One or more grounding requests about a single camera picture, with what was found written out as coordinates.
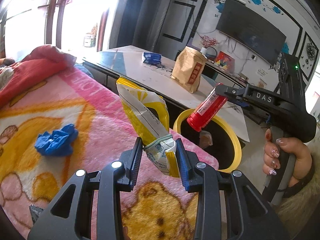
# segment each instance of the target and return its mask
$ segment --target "gripper handle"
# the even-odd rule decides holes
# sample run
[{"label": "gripper handle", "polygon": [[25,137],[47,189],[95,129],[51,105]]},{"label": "gripper handle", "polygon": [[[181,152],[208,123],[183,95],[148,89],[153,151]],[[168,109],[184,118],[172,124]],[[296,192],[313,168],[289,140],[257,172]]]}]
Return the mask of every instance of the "gripper handle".
[{"label": "gripper handle", "polygon": [[275,126],[272,126],[270,129],[272,132],[272,142],[278,147],[279,150],[280,169],[276,170],[276,175],[267,175],[262,196],[270,204],[277,206],[281,203],[284,191],[288,187],[288,183],[292,177],[296,163],[296,156],[294,154],[284,152],[276,144],[276,140],[278,138],[287,138],[290,137],[290,135]]}]

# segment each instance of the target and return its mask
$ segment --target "blue tissue pack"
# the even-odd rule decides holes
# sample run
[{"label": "blue tissue pack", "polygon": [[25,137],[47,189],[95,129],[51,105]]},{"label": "blue tissue pack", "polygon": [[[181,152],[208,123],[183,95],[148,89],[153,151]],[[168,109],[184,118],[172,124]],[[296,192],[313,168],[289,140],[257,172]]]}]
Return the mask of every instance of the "blue tissue pack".
[{"label": "blue tissue pack", "polygon": [[143,52],[142,62],[150,65],[161,64],[161,54],[152,53],[152,52]]},{"label": "blue tissue pack", "polygon": [[68,156],[73,149],[71,143],[78,137],[78,130],[73,124],[65,125],[62,129],[54,130],[52,134],[39,134],[35,143],[36,150],[42,156]]}]

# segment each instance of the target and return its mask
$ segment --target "red cloth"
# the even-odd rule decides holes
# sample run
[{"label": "red cloth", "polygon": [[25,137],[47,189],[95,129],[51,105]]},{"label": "red cloth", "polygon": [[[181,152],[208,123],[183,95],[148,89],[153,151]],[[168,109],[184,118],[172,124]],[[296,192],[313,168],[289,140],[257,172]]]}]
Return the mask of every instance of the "red cloth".
[{"label": "red cloth", "polygon": [[9,66],[13,69],[14,74],[5,87],[0,90],[0,108],[42,80],[67,67],[72,67],[75,61],[76,57],[62,53],[51,45],[35,48],[21,62]]}]

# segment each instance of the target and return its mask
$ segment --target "silver screw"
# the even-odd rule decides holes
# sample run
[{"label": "silver screw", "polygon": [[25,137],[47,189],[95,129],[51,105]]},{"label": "silver screw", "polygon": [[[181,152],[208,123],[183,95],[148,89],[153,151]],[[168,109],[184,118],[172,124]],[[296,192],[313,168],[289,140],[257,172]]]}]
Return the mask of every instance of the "silver screw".
[{"label": "silver screw", "polygon": [[121,167],[122,166],[122,162],[120,162],[120,161],[115,161],[115,162],[113,162],[112,164],[111,164],[111,166],[113,167],[113,168],[119,168],[119,167]]},{"label": "silver screw", "polygon": [[77,170],[76,171],[76,175],[78,176],[78,177],[81,177],[81,176],[83,176],[85,174],[85,170]]},{"label": "silver screw", "polygon": [[206,167],[205,163],[197,163],[199,169],[204,169]]},{"label": "silver screw", "polygon": [[235,171],[233,171],[233,176],[235,176],[235,177],[241,177],[241,175],[242,175],[242,172],[241,171],[237,171],[237,170],[235,170]]}]

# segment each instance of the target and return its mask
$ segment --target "white tabletop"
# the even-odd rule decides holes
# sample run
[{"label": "white tabletop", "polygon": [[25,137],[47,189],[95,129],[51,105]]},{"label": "white tabletop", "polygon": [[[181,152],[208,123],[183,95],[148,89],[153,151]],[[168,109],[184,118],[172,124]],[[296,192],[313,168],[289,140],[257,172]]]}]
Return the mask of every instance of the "white tabletop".
[{"label": "white tabletop", "polygon": [[[124,77],[135,80],[154,91],[180,103],[186,108],[196,108],[212,91],[212,86],[201,76],[198,91],[190,94],[173,79],[170,78],[174,61],[165,57],[161,58],[162,67],[147,65],[142,62],[142,52],[146,50],[135,46],[126,46],[99,52],[86,61],[97,62],[100,66],[120,73]],[[234,130],[242,140],[249,142],[248,131],[241,107],[227,102],[217,113]]]}]

